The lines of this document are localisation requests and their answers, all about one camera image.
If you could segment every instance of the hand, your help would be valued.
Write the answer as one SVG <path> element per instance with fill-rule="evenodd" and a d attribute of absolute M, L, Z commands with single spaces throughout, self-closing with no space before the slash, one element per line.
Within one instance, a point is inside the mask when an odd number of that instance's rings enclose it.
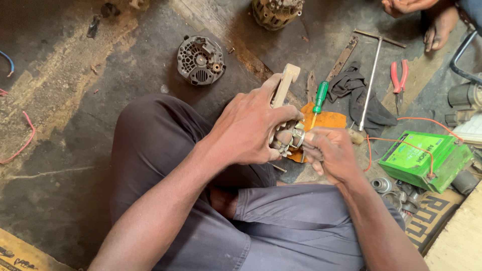
<path fill-rule="evenodd" d="M 280 81 L 281 74 L 277 73 L 261 88 L 248 94 L 238 93 L 201 142 L 209 142 L 209 148 L 222 154 L 227 165 L 280 159 L 281 154 L 268 146 L 271 132 L 281 122 L 303 119 L 293 105 L 275 109 L 269 105 Z"/>
<path fill-rule="evenodd" d="M 404 14 L 426 10 L 435 5 L 439 0 L 382 0 L 385 12 L 394 18 Z"/>
<path fill-rule="evenodd" d="M 315 147 L 304 148 L 308 162 L 319 175 L 325 174 L 331 183 L 364 178 L 355 159 L 350 136 L 345 129 L 314 127 L 306 133 L 305 142 Z M 320 162 L 321 154 L 324 157 L 323 162 Z"/>

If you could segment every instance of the orange cloth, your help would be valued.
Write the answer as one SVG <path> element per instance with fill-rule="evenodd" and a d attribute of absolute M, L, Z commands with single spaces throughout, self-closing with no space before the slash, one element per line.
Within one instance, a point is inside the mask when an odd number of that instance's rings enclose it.
<path fill-rule="evenodd" d="M 315 104 L 312 102 L 308 102 L 303 108 L 301 108 L 301 113 L 305 116 L 305 121 L 301 122 L 305 125 L 305 132 L 311 129 L 311 122 L 315 117 L 315 113 L 313 113 L 313 107 Z M 321 111 L 318 115 L 316 115 L 315 126 L 323 126 L 323 127 L 330 127 L 330 128 L 345 128 L 347 125 L 347 117 L 340 113 L 335 112 L 326 112 Z M 291 151 L 292 155 L 288 156 L 289 159 L 300 162 L 303 152 L 300 149 Z"/>

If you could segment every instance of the red pliers handle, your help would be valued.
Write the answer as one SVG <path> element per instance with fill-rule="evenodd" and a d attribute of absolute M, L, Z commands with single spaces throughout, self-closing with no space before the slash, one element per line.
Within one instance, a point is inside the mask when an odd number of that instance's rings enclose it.
<path fill-rule="evenodd" d="M 391 78 L 393 82 L 393 93 L 400 93 L 400 91 L 405 91 L 405 82 L 407 81 L 408 77 L 408 60 L 402 60 L 402 80 L 398 81 L 398 74 L 397 74 L 397 62 L 392 62 L 390 66 L 391 71 Z"/>

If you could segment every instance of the pink wire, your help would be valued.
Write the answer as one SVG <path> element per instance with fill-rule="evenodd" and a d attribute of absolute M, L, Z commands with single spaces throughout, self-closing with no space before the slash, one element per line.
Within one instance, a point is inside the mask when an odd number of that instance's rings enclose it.
<path fill-rule="evenodd" d="M 25 145 L 16 154 L 14 154 L 12 157 L 8 158 L 5 161 L 0 161 L 0 164 L 5 164 L 6 162 L 15 158 L 15 156 L 17 156 L 21 151 L 23 151 L 25 149 L 25 147 L 32 141 L 32 138 L 35 135 L 35 127 L 33 127 L 32 122 L 30 121 L 30 118 L 28 117 L 27 113 L 25 113 L 25 111 L 23 111 L 23 113 L 25 114 L 25 117 L 27 118 L 28 124 L 30 124 L 30 127 L 32 128 L 32 135 L 30 136 L 30 139 L 27 141 L 27 143 L 25 143 Z"/>

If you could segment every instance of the green screwdriver handle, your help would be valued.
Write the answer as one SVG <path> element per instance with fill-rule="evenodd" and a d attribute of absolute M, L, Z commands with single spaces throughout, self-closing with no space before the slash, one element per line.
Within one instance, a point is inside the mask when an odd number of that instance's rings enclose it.
<path fill-rule="evenodd" d="M 315 107 L 313 107 L 313 113 L 321 112 L 321 105 L 326 98 L 326 93 L 328 92 L 328 81 L 323 81 L 318 87 L 318 92 L 316 93 Z"/>

